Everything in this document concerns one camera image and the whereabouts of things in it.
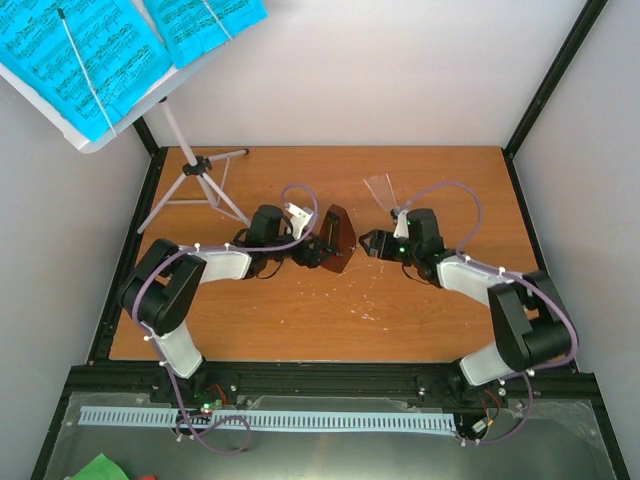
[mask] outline brown wooden surface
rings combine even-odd
[[[199,148],[196,154],[222,151]],[[170,149],[156,201],[184,162],[179,149]],[[393,229],[389,214],[363,183],[363,178],[384,173],[391,177],[399,202],[445,180],[469,185],[484,204],[485,222],[466,251],[494,265],[535,269],[497,147],[252,148],[250,155],[232,160],[225,190],[251,217],[260,204],[280,205],[280,191],[286,184],[304,182],[316,192],[322,216],[331,203],[342,205],[356,234],[362,235],[374,228]],[[219,180],[218,168],[213,177]],[[194,178],[187,179],[174,196],[203,198]],[[301,192],[292,192],[289,199],[310,205]],[[460,189],[441,189],[415,204],[427,206],[435,209],[447,246],[454,247],[474,225],[473,200]],[[160,237],[181,244],[222,244],[240,228],[241,224],[207,205],[170,205],[147,229],[140,252]],[[399,264],[369,258],[360,247],[341,275],[287,261],[269,280],[202,285],[187,322],[196,346],[211,360],[449,361],[492,340],[485,307],[408,280]],[[155,358],[126,314],[111,358]]]

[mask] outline green paper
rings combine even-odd
[[[73,476],[73,480],[129,480],[118,465],[113,463],[104,453]]]

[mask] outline black metal frame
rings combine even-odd
[[[607,0],[586,1],[508,145],[503,149],[506,168],[518,206],[537,264],[541,269],[546,269],[546,265],[520,186],[514,159],[606,3]],[[135,265],[142,240],[142,235],[138,235],[136,229],[151,209],[167,155],[167,149],[158,147],[142,118],[134,122],[134,127],[151,157],[149,170],[118,261],[88,363],[71,369],[31,477],[32,480],[41,479],[45,475],[69,396],[73,392],[147,392],[156,401],[173,401],[164,368],[157,362],[109,360],[109,351],[120,318],[120,307],[116,303],[115,292]],[[448,364],[276,364],[207,361],[205,365],[207,370],[215,372],[223,379],[222,384],[227,387],[225,388],[227,392],[231,391],[228,388],[230,385],[236,386],[234,397],[236,395],[384,397],[418,406],[437,407],[456,415],[481,411],[479,404],[456,405],[448,397],[435,391],[437,388],[430,389],[442,381],[443,374],[450,368]],[[540,398],[590,401],[617,477],[629,478],[593,374],[578,373],[575,368],[543,372],[532,378],[532,385]],[[507,398],[520,399],[526,396],[523,381],[513,380],[509,383]]]

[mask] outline blue sheet music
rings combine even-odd
[[[109,125],[58,8],[112,124],[167,72],[171,59],[129,0],[0,0],[0,62],[96,141]]]
[[[144,0],[178,68],[229,39],[205,1],[232,37],[267,16],[260,0]]]

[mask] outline tripod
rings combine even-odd
[[[227,215],[234,220],[238,220],[243,222],[247,227],[251,224],[249,219],[242,213],[242,211],[238,208],[238,206],[233,203],[233,201],[224,193],[224,182],[227,179],[227,170],[229,169],[229,163],[231,158],[237,157],[240,155],[246,155],[249,153],[248,149],[237,150],[234,152],[223,153],[222,155],[213,155],[211,157],[201,157],[196,156],[191,150],[191,147],[187,143],[187,139],[182,134],[180,127],[178,126],[178,122],[176,122],[175,117],[173,116],[173,112],[171,108],[169,108],[169,104],[166,101],[166,98],[163,98],[160,101],[160,106],[162,107],[162,111],[164,112],[165,117],[167,118],[167,122],[169,122],[169,126],[173,133],[178,138],[178,143],[180,144],[180,148],[184,152],[185,157],[187,157],[187,164],[182,167],[182,174],[178,177],[178,179],[171,185],[171,188],[165,193],[164,197],[158,202],[158,204],[154,207],[154,209],[149,213],[149,216],[146,218],[144,222],[138,227],[138,233],[144,232],[147,226],[151,223],[151,221],[158,215],[162,207],[164,207],[167,203],[201,203],[199,200],[171,200],[171,196],[175,193],[178,187],[185,181],[185,179],[189,176],[195,176],[207,197],[206,202],[211,205],[211,208],[214,210]],[[207,173],[208,170],[211,169],[211,162],[215,162],[216,160],[226,160],[226,165],[224,168],[224,173],[222,174],[222,182],[220,185],[213,181],[213,179]],[[232,215],[220,208],[220,200],[223,200],[229,208],[235,213]]]

